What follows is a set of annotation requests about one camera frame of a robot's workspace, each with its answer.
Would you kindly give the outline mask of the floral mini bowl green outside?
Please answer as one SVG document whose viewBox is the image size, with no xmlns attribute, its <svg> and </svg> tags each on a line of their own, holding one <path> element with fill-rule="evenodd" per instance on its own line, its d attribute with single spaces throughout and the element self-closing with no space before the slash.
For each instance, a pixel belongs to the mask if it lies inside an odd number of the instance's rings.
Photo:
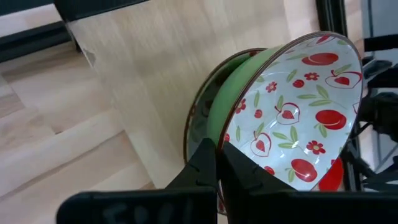
<svg viewBox="0 0 398 224">
<path fill-rule="evenodd" d="M 183 158 L 188 162 L 202 139 L 207 137 L 207 121 L 211 104 L 221 85 L 242 63 L 265 48 L 246 49 L 217 65 L 199 87 L 187 116 L 183 135 Z"/>
<path fill-rule="evenodd" d="M 363 68 L 354 43 L 314 32 L 228 67 L 206 135 L 230 143 L 297 190 L 312 190 L 340 155 L 357 117 Z"/>
</svg>

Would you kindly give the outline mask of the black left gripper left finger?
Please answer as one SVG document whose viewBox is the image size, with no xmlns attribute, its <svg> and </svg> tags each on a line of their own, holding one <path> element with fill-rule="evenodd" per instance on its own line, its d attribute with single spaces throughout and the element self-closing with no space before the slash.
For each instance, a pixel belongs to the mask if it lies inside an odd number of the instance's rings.
<svg viewBox="0 0 398 224">
<path fill-rule="evenodd" d="M 59 207 L 56 224 L 217 224 L 215 144 L 203 139 L 164 189 L 81 192 Z"/>
</svg>

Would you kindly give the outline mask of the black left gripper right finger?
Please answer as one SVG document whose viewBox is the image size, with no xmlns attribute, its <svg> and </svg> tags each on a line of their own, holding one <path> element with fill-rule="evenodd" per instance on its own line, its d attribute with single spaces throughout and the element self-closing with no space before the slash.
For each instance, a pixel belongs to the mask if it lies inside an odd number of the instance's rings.
<svg viewBox="0 0 398 224">
<path fill-rule="evenodd" d="M 231 143 L 220 154 L 229 224 L 398 224 L 398 163 L 365 179 L 370 192 L 297 191 Z"/>
</svg>

